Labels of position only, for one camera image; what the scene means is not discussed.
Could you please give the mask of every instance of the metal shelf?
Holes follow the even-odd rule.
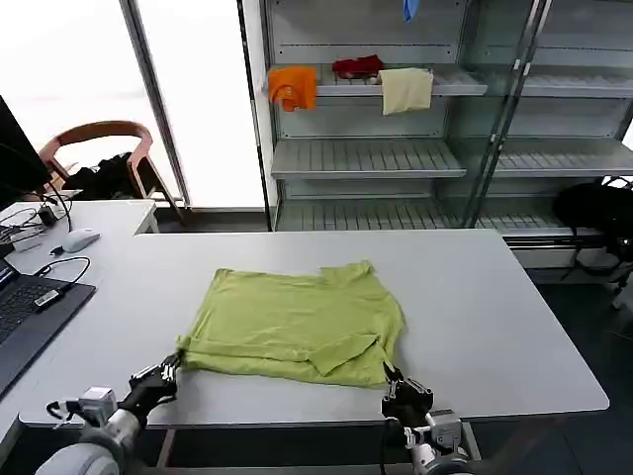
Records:
[[[633,151],[615,140],[510,139],[495,177],[633,175]]]
[[[277,179],[451,178],[466,174],[442,140],[279,141]]]
[[[476,228],[497,230],[506,238],[559,238],[573,235],[554,216],[552,198],[488,198]],[[580,236],[596,234],[592,230],[579,230]]]
[[[526,97],[633,97],[633,70],[608,67],[533,66]]]
[[[291,64],[277,64],[284,67]],[[310,64],[316,68],[316,95],[321,97],[382,96],[383,87],[368,79],[340,79],[331,64]],[[414,64],[390,64],[394,67],[416,67]],[[455,64],[421,65],[433,69],[433,96],[483,96],[488,86],[478,82]]]
[[[438,230],[454,220],[430,199],[288,200],[277,231]]]

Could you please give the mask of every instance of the white mouse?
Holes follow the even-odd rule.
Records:
[[[71,231],[66,235],[61,246],[56,247],[50,253],[60,255],[64,252],[77,252],[100,237],[99,233],[89,228]]]

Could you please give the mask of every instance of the beige towel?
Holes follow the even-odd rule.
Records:
[[[385,69],[383,81],[383,116],[398,112],[430,109],[433,73],[427,69]]]

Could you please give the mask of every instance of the laptop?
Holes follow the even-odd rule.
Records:
[[[96,290],[74,284],[62,298],[38,311],[36,300],[65,284],[21,274],[0,259],[0,397]]]

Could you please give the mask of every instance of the wooden chair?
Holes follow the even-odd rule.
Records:
[[[155,192],[162,193],[169,206],[178,216],[180,223],[185,226],[185,217],[182,210],[176,206],[176,202],[169,191],[167,191],[165,183],[149,158],[149,148],[153,140],[149,130],[141,124],[128,121],[106,121],[75,127],[59,134],[47,143],[40,150],[40,158],[50,171],[66,180],[68,179],[68,172],[55,159],[55,154],[60,148],[72,143],[87,142],[111,136],[138,137],[140,139],[140,143],[128,158],[128,172],[130,181],[136,190],[136,198],[149,198]]]

